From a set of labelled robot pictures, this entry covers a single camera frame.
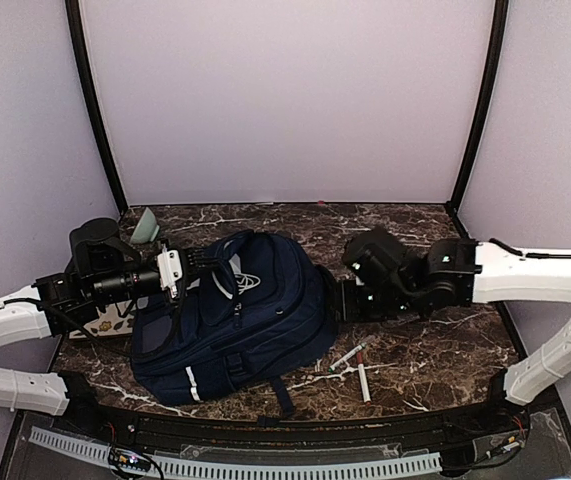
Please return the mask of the green capped marker pen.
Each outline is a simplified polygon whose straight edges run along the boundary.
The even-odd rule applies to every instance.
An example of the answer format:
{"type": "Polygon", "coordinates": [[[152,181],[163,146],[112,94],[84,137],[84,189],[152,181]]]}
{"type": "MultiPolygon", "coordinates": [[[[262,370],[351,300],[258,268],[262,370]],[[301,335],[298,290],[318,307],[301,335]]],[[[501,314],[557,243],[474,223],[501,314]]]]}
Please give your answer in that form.
{"type": "Polygon", "coordinates": [[[357,344],[354,348],[349,350],[346,354],[344,354],[342,357],[340,357],[337,361],[332,363],[329,366],[328,371],[329,372],[336,371],[339,366],[346,364],[352,357],[354,357],[357,353],[362,351],[366,346],[367,346],[366,342],[361,342],[361,343],[357,344]]]}

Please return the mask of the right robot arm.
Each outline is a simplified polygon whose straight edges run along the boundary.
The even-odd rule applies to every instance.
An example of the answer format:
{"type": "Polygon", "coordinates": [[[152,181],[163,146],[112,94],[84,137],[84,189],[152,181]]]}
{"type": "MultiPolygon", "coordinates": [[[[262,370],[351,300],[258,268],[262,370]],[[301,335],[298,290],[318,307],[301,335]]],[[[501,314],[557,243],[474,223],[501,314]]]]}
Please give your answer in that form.
{"type": "MultiPolygon", "coordinates": [[[[346,244],[342,262],[355,276],[343,297],[369,321],[503,301],[571,304],[571,249],[518,249],[495,238],[454,238],[418,255],[375,227],[346,244]]],[[[534,353],[495,375],[489,401],[476,410],[476,426],[486,434],[499,432],[512,420],[514,405],[530,404],[570,372],[571,316],[534,353]]]]}

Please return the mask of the navy blue student backpack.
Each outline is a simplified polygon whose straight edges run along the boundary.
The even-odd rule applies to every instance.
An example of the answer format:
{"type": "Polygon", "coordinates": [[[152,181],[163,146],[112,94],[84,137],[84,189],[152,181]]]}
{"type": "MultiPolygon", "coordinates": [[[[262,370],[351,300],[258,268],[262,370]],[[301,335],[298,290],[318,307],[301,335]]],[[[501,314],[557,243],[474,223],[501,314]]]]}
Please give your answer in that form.
{"type": "Polygon", "coordinates": [[[217,261],[186,291],[167,347],[173,309],[160,295],[139,308],[132,331],[135,381],[166,406],[227,397],[268,382],[283,418],[295,407],[284,375],[320,359],[338,326],[331,272],[301,245],[276,233],[245,230],[204,254],[217,261]]]}

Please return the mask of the red capped marker pen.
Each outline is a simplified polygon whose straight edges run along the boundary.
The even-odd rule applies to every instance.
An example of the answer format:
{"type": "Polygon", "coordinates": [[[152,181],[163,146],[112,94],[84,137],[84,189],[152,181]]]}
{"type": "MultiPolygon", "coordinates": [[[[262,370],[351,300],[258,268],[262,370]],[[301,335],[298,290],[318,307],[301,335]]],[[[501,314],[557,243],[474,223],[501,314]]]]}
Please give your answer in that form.
{"type": "Polygon", "coordinates": [[[358,369],[358,376],[359,376],[359,383],[361,387],[361,394],[363,398],[363,402],[366,405],[371,404],[371,396],[369,391],[369,384],[366,376],[366,370],[363,361],[362,352],[359,351],[356,353],[356,362],[357,362],[357,369],[358,369]]]}

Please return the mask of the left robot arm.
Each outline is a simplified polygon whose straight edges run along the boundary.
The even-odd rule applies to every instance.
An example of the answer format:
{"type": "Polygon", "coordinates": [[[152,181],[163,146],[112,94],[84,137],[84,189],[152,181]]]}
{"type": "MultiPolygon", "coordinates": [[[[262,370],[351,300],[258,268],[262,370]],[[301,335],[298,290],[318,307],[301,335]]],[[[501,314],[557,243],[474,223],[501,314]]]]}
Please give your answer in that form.
{"type": "MultiPolygon", "coordinates": [[[[124,242],[116,221],[90,220],[69,235],[71,260],[65,271],[0,298],[0,347],[78,330],[96,338],[86,324],[110,305],[168,290],[182,277],[179,254],[167,245],[149,260],[124,242]]],[[[0,368],[0,407],[52,416],[66,414],[85,436],[106,427],[105,412],[79,373],[30,373],[0,368]]]]}

